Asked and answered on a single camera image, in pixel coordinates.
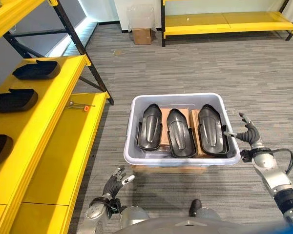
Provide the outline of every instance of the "yellow shelf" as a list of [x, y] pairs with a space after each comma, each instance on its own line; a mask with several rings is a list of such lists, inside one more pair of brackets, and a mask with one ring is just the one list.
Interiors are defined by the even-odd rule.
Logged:
[[1, 0], [0, 37], [27, 16], [44, 0]]
[[88, 112], [63, 111], [29, 183], [11, 233], [67, 232], [107, 98], [108, 93], [71, 96], [69, 100], [75, 103], [95, 106]]
[[233, 12], [165, 16], [166, 36], [250, 31], [293, 31], [280, 12]]
[[67, 206], [22, 203], [10, 234], [57, 234], [62, 229]]
[[[35, 106], [26, 112], [0, 114], [0, 134], [14, 141], [11, 154], [0, 164], [0, 204], [5, 205], [0, 211], [0, 233], [9, 231], [52, 131], [88, 62], [86, 56], [39, 60], [56, 60], [61, 72], [49, 80], [18, 80], [10, 75], [0, 87], [0, 93], [7, 93], [9, 88], [33, 88], [39, 95]], [[24, 59], [19, 66], [34, 61]]]

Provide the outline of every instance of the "small cardboard box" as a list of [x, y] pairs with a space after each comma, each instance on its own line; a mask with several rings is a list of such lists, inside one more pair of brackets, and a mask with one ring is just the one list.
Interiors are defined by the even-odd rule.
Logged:
[[200, 113], [200, 110], [191, 110], [191, 114], [190, 114], [190, 128], [192, 128], [193, 138], [194, 138], [194, 142], [195, 142], [195, 146], [197, 150], [197, 156], [195, 156], [194, 158], [214, 158], [214, 156], [207, 155], [202, 150], [201, 142], [199, 138], [200, 133], [198, 129], [199, 113]]
[[132, 34], [135, 45], [151, 44], [152, 37], [150, 28], [134, 28], [132, 29]]
[[[160, 149], [162, 151], [170, 151], [170, 145], [168, 140], [168, 127], [167, 127], [167, 117], [169, 115], [171, 109], [161, 109], [162, 111], [162, 135], [161, 135], [161, 143], [160, 143]], [[188, 109], [178, 109], [187, 119], [187, 124], [189, 126], [189, 110]]]

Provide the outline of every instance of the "gray plastic bin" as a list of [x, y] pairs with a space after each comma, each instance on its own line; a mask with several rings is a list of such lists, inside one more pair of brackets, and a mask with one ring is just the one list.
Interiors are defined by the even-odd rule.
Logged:
[[224, 102], [218, 94], [201, 93], [137, 96], [131, 104], [124, 149], [124, 158], [128, 163], [153, 166], [210, 166], [230, 165], [240, 160], [238, 144], [232, 137], [228, 138], [230, 147], [228, 158], [174, 158], [169, 152], [141, 150], [137, 144], [139, 121], [142, 121], [145, 109], [152, 103], [156, 103], [160, 108], [188, 108], [189, 111], [201, 109], [205, 104], [209, 104], [219, 112], [221, 122], [227, 126], [227, 130], [232, 131]]

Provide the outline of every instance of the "black cable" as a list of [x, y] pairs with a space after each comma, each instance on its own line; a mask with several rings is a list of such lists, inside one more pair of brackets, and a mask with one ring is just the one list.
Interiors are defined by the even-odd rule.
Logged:
[[290, 173], [290, 171], [292, 170], [292, 168], [293, 168], [293, 152], [291, 150], [289, 150], [289, 149], [271, 150], [272, 153], [277, 153], [277, 152], [281, 152], [281, 151], [288, 151], [291, 154], [291, 159], [290, 159], [290, 163], [289, 163], [288, 169], [285, 171], [285, 174], [288, 175]]

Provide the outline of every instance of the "yellow shelving unit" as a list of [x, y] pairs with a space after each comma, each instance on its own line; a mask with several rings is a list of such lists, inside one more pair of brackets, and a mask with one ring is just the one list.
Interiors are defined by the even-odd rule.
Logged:
[[270, 12], [232, 12], [189, 15], [165, 15], [167, 1], [161, 0], [162, 46], [166, 45], [167, 36], [232, 33], [255, 31], [288, 31], [290, 40], [293, 36], [293, 23], [282, 15], [288, 0], [279, 11]]
[[1, 0], [0, 37], [27, 16], [44, 0]]
[[[24, 59], [19, 66], [36, 59]], [[8, 232], [26, 191], [31, 176], [40, 160], [58, 119], [73, 88], [88, 64], [86, 56], [39, 58], [57, 61], [60, 73], [48, 80], [19, 80], [10, 75], [0, 87], [0, 93], [9, 88], [32, 88], [38, 101], [25, 112], [0, 114], [0, 134], [13, 139], [13, 150], [0, 164], [0, 233]]]
[[74, 94], [95, 105], [65, 109], [30, 181], [11, 233], [66, 233], [108, 93]]
[[[29, 211], [31, 215], [23, 224], [35, 229], [16, 233], [67, 232], [105, 101], [108, 99], [112, 105], [114, 103], [59, 0], [46, 1], [59, 16], [63, 29], [17, 35], [8, 32], [43, 1], [1, 0], [0, 37], [3, 36], [26, 58], [18, 67], [34, 63], [36, 59], [52, 60], [59, 63], [61, 71], [48, 80], [19, 80], [10, 75], [0, 86], [0, 93], [7, 93], [10, 88], [27, 88], [34, 89], [39, 95], [35, 106], [28, 111], [0, 114], [0, 134], [10, 136], [14, 142], [11, 154], [0, 164], [0, 234], [10, 233], [13, 222], [13, 230], [22, 230], [18, 220]], [[43, 58], [15, 39], [54, 33], [68, 33], [81, 55]], [[85, 65], [98, 85], [80, 76]], [[95, 105], [88, 112], [78, 109], [63, 112], [78, 79], [102, 93], [72, 96], [75, 102]], [[31, 179], [31, 186], [24, 197]]]

